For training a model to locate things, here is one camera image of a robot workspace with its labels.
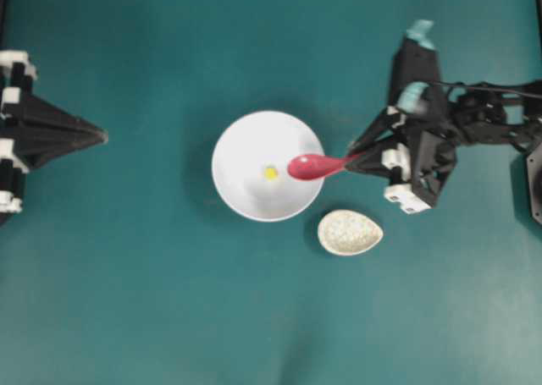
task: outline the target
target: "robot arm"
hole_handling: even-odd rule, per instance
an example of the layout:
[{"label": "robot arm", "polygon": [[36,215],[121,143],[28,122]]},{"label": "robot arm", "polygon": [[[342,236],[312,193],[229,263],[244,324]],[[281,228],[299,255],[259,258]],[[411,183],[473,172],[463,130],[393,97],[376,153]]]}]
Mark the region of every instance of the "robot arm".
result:
[{"label": "robot arm", "polygon": [[36,67],[27,52],[0,52],[0,224],[23,209],[26,175],[56,157],[107,142],[82,118],[32,94]]},{"label": "robot arm", "polygon": [[[351,144],[348,155],[362,155],[346,164],[349,171],[388,179],[384,197],[409,214],[436,206],[458,146],[511,144],[531,152],[542,141],[542,81],[508,87],[442,82],[437,53],[425,37],[431,25],[418,21],[406,33],[394,58],[388,105]],[[456,88],[466,92],[453,102]],[[523,107],[522,124],[507,122],[509,106]]]}]

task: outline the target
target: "yellow object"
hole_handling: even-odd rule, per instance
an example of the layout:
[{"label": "yellow object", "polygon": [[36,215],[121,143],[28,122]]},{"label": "yellow object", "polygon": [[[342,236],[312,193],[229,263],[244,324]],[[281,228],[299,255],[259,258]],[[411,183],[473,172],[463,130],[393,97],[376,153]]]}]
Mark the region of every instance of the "yellow object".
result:
[{"label": "yellow object", "polygon": [[266,167],[263,171],[263,176],[265,176],[265,179],[267,180],[273,180],[279,177],[279,173],[275,167]]}]

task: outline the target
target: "small speckled bowl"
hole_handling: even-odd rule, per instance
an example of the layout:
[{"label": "small speckled bowl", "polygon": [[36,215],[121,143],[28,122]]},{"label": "small speckled bowl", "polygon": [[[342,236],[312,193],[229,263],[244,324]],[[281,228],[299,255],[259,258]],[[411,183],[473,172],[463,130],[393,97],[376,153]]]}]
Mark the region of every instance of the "small speckled bowl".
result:
[{"label": "small speckled bowl", "polygon": [[334,210],[318,225],[320,244],[336,256],[356,256],[380,242],[384,232],[370,218],[351,210]]}]

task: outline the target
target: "white bracket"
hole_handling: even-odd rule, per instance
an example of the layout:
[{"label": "white bracket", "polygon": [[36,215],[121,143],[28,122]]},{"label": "white bracket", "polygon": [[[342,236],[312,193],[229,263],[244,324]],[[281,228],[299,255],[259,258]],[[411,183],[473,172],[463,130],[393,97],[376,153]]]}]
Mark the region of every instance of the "white bracket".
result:
[{"label": "white bracket", "polygon": [[[401,113],[399,110],[397,110],[394,106],[388,106],[387,114],[389,116],[393,116],[394,114]],[[407,116],[404,113],[401,113],[401,116],[399,116],[399,121],[397,123],[393,123],[391,125],[392,129],[396,129],[397,127],[402,126],[407,121]]]},{"label": "white bracket", "polygon": [[11,76],[11,69],[14,63],[22,63],[25,66],[25,75],[37,80],[37,69],[30,63],[28,52],[25,51],[0,51],[0,66],[3,68],[3,74],[7,78]]},{"label": "white bracket", "polygon": [[399,203],[401,210],[408,214],[420,213],[431,208],[412,192],[410,184],[393,184],[384,191],[384,197],[393,203]]},{"label": "white bracket", "polygon": [[4,104],[19,104],[20,102],[20,88],[19,87],[5,87],[2,91],[2,106],[0,107],[0,117],[4,120],[9,116],[3,112]]},{"label": "white bracket", "polygon": [[23,201],[7,190],[0,190],[0,212],[1,213],[21,213],[23,211]]},{"label": "white bracket", "polygon": [[397,144],[396,150],[386,150],[382,152],[382,165],[389,170],[396,167],[401,168],[401,178],[405,182],[410,180],[410,151],[401,143]]},{"label": "white bracket", "polygon": [[14,168],[20,169],[23,173],[28,173],[30,170],[15,154],[14,141],[10,138],[0,138],[0,160],[9,159],[14,162]]}]

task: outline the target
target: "teal surface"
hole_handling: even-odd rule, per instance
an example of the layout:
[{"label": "teal surface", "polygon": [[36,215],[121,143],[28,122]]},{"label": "teal surface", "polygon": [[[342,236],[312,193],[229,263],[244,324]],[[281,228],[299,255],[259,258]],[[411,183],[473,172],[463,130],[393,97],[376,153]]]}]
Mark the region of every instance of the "teal surface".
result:
[{"label": "teal surface", "polygon": [[[213,144],[245,113],[344,154],[415,19],[445,80],[542,76],[534,0],[10,0],[35,93],[110,139],[33,173],[0,229],[0,383],[542,383],[542,227],[512,148],[461,149],[413,217],[355,174],[282,223],[214,190]],[[327,255],[316,223],[341,207],[382,243]]]}]

